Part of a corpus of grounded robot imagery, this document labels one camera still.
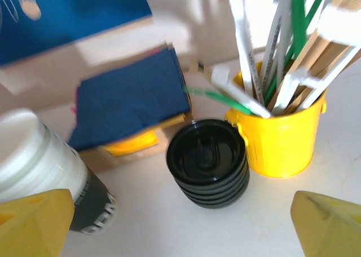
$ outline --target yellow pail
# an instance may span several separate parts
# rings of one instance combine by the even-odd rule
[[[265,176],[285,178],[301,172],[311,162],[320,114],[325,111],[324,93],[298,113],[264,119],[230,109],[226,120],[244,139],[250,168]]]

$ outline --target blue background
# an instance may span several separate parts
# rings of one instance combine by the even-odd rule
[[[12,19],[2,0],[0,65],[151,16],[147,0],[36,0],[42,16],[33,21],[13,0],[19,22]]]

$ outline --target blue folded paper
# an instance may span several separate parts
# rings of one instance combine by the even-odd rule
[[[190,111],[174,49],[81,82],[69,145],[84,150],[136,134]]]

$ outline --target black lid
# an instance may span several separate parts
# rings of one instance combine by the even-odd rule
[[[245,157],[245,145],[228,122],[205,119],[182,128],[170,142],[166,157],[177,180],[210,185],[237,170]]]

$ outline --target yellow object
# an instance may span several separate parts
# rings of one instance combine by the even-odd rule
[[[244,139],[249,166],[275,178],[304,170],[312,160],[320,114],[326,111],[324,96],[301,112],[268,119],[230,109],[226,120],[238,128]]]
[[[74,214],[70,191],[0,203],[0,257],[57,257]]]
[[[151,129],[148,129],[145,132],[141,132],[125,140],[104,145],[103,149],[110,152],[110,154],[112,154],[114,157],[119,157],[149,148],[159,143],[159,139],[155,133],[155,129],[174,126],[178,123],[182,123],[184,122],[185,117],[185,114],[177,115],[171,119],[160,123],[155,127],[152,127]]]
[[[361,256],[360,205],[298,191],[291,217],[306,257]]]
[[[135,135],[123,141],[105,145],[103,148],[115,157],[151,147],[159,142],[154,130]]]

